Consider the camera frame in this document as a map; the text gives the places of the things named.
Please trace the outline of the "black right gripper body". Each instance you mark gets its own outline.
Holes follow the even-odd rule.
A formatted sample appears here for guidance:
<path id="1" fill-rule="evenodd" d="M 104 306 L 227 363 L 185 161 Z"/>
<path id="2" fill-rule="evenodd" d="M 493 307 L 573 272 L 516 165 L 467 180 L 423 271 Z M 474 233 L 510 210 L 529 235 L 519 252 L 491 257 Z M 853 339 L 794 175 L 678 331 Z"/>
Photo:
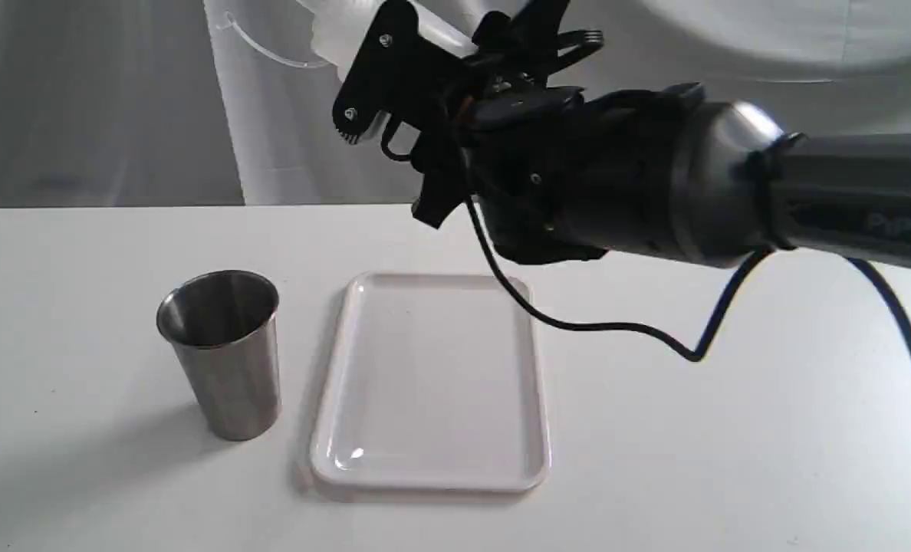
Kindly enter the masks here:
<path id="1" fill-rule="evenodd" d="M 509 64 L 505 54 L 459 58 L 422 47 L 411 59 L 410 151 L 422 186 L 411 205 L 438 229 L 456 206 L 479 203 L 488 224 L 549 231 L 551 175 L 539 159 L 563 132 L 564 116 L 584 105 L 580 85 Z"/>

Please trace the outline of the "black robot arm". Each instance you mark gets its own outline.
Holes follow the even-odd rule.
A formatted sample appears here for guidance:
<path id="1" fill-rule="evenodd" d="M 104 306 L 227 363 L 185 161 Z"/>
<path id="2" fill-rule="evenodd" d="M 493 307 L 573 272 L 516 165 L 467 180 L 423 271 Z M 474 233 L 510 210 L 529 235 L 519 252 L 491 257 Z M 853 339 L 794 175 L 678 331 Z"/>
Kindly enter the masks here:
<path id="1" fill-rule="evenodd" d="M 587 99 L 549 84 L 603 47 L 561 31 L 568 8 L 490 11 L 465 36 L 413 1 L 343 3 L 315 46 L 343 71 L 337 132 L 422 175 L 422 224 L 479 206 L 484 251 L 516 265 L 809 248 L 911 267 L 911 136 L 788 133 L 698 83 Z"/>

